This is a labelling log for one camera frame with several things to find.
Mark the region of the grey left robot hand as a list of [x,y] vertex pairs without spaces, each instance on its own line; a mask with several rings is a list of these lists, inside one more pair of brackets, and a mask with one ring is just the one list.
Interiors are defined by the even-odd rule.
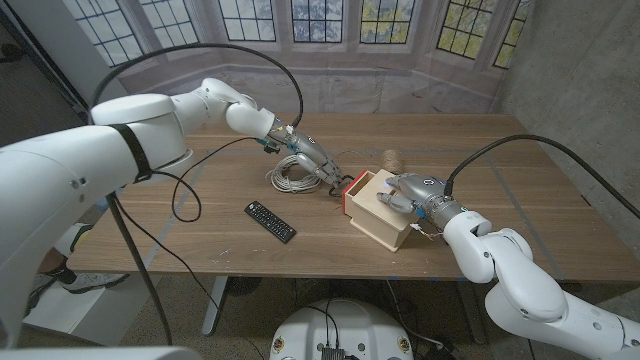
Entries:
[[298,164],[310,174],[333,188],[338,188],[341,184],[343,175],[339,166],[310,136],[287,125],[272,128],[267,137],[285,144],[295,154]]

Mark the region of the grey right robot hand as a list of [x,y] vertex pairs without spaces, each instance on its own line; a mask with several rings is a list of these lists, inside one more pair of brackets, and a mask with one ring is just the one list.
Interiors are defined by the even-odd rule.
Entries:
[[444,229],[456,215],[467,211],[451,196],[444,194],[444,183],[433,176],[403,173],[387,178],[385,184],[397,195],[378,192],[376,197],[379,201],[399,213],[416,213],[421,218],[430,219],[439,229]]

